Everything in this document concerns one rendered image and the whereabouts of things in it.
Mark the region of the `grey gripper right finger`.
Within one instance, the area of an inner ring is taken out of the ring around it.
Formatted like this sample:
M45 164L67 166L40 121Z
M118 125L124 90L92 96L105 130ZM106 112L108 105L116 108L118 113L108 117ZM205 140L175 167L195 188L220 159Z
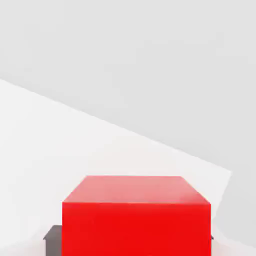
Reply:
M225 246L211 235L211 256L225 256Z

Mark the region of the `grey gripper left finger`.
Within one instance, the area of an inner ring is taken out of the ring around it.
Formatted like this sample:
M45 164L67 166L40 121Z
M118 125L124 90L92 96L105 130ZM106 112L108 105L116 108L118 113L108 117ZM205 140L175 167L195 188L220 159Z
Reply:
M62 226L42 228L32 236L31 256L62 256Z

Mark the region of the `small red cube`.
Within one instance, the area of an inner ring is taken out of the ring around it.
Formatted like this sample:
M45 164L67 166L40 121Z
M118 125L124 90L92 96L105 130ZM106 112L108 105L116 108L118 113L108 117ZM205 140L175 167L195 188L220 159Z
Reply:
M61 256L211 256L211 204L180 176L87 176L62 202Z

